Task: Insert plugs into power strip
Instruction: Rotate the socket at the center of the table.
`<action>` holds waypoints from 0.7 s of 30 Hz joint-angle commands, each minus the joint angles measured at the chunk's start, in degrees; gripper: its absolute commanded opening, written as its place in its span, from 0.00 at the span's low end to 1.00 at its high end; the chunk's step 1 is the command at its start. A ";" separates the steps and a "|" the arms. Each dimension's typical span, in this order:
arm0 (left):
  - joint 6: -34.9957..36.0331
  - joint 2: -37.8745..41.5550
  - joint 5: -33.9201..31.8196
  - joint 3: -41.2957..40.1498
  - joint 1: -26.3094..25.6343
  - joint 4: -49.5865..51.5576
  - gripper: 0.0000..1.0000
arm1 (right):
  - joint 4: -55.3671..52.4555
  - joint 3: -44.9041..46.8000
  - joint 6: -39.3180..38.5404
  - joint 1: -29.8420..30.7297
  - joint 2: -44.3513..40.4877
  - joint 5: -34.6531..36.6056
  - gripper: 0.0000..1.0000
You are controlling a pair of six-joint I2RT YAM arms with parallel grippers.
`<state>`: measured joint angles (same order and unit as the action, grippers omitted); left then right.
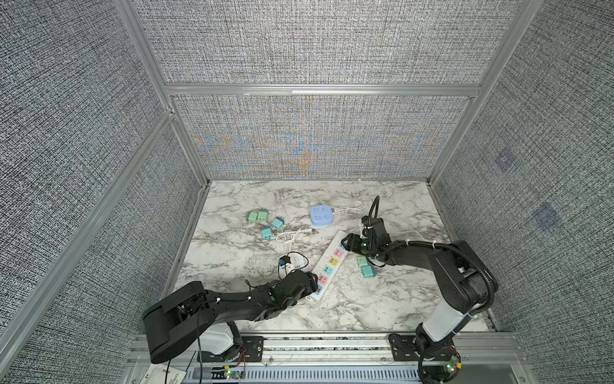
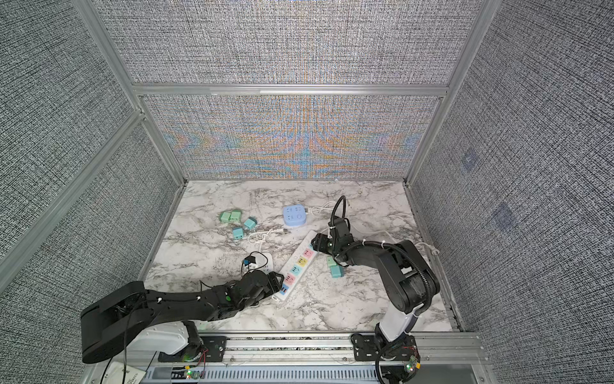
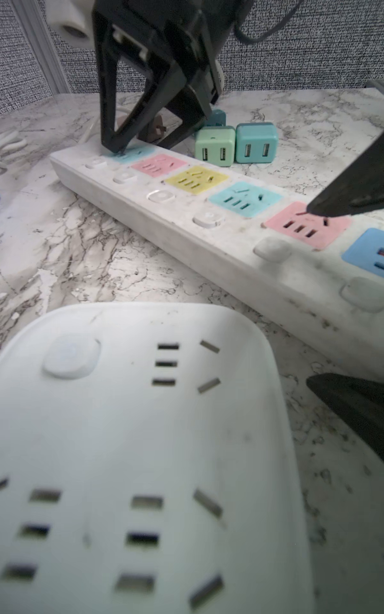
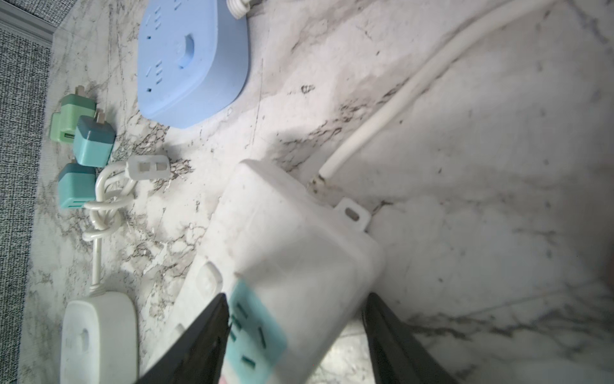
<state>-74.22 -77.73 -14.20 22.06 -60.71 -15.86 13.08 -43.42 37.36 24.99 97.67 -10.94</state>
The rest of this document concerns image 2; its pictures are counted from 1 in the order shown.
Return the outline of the long white power strip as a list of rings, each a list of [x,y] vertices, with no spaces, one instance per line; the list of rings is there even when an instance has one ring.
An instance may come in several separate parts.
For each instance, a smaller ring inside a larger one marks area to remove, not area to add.
[[[317,232],[311,230],[281,269],[284,279],[280,291],[273,295],[275,301],[285,302],[291,296],[318,256],[318,252],[312,246],[312,241],[317,234]]]

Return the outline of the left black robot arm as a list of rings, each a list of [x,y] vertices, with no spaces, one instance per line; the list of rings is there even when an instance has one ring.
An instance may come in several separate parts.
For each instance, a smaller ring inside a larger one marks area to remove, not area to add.
[[[134,281],[81,312],[82,357],[100,363],[126,349],[145,328],[163,323],[233,318],[278,293],[284,275],[254,270],[240,280],[199,292],[166,293]]]

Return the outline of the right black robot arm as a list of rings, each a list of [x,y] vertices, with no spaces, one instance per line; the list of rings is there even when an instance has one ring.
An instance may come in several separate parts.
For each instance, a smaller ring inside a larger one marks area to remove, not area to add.
[[[383,350],[399,348],[420,316],[430,308],[441,285],[417,247],[409,240],[400,243],[356,240],[350,221],[334,216],[329,237],[321,251],[342,267],[377,270],[390,301],[384,318],[375,329],[375,345]]]

